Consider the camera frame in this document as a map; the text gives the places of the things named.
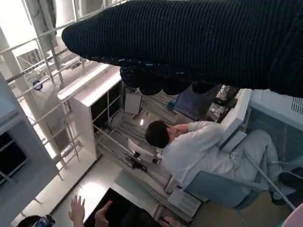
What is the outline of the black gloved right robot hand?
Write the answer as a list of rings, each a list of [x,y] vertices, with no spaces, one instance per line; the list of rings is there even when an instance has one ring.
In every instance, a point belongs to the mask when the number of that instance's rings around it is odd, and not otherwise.
[[[216,85],[303,95],[300,0],[133,0],[66,27],[62,40],[148,96]]]

